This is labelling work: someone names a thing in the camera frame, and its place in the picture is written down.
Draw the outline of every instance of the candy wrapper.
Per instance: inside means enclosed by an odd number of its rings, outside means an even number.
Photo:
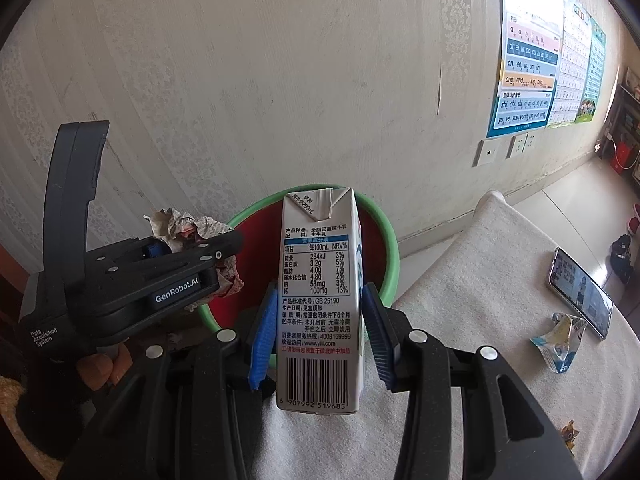
[[[574,440],[575,440],[575,437],[577,437],[579,434],[580,434],[580,431],[574,428],[574,422],[572,420],[570,420],[569,423],[564,428],[562,428],[562,430],[560,430],[560,435],[562,436],[562,440],[564,440],[564,443],[566,444],[567,449],[571,452],[571,456],[573,456],[574,458],[575,458]]]
[[[556,327],[549,333],[532,337],[531,342],[540,350],[546,364],[557,374],[564,374],[578,351],[587,322],[577,316],[556,312]]]

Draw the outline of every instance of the orange object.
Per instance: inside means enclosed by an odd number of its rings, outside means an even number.
[[[624,142],[619,142],[616,146],[613,158],[611,159],[611,167],[616,170],[617,174],[623,172],[626,167],[626,161],[631,153],[631,147],[627,146]]]

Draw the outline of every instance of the pinyin chart poster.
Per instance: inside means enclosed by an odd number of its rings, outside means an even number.
[[[562,50],[556,89],[547,126],[564,126],[575,121],[591,50],[591,16],[576,0],[564,0]]]
[[[500,79],[487,137],[548,121],[559,71],[564,0],[503,0]]]
[[[604,72],[604,57],[607,49],[607,37],[604,31],[591,17],[591,51],[589,54],[589,65],[587,68],[587,78],[584,85],[582,100],[578,107],[575,118],[576,123],[587,123],[593,119],[596,112],[596,105],[600,97],[600,86],[602,84],[602,74]]]

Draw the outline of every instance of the white tablecloth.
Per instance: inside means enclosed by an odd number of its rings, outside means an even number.
[[[414,328],[467,351],[495,346],[520,375],[557,428],[580,431],[574,453],[585,480],[613,459],[640,407],[640,344],[617,309],[608,338],[587,329],[571,369],[549,370],[529,338],[554,326],[568,308],[545,286],[556,244],[491,192],[472,225],[394,305]],[[391,394],[378,379],[366,344],[360,411],[347,416],[284,412],[275,398],[264,426],[253,476],[259,480],[391,479],[404,427],[407,394]],[[462,477],[460,395],[452,397],[450,478]]]

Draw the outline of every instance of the carton top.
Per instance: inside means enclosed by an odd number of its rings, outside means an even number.
[[[286,198],[292,200],[302,211],[316,222],[331,218],[331,209],[345,196],[350,187],[326,187],[309,191],[287,193]]]

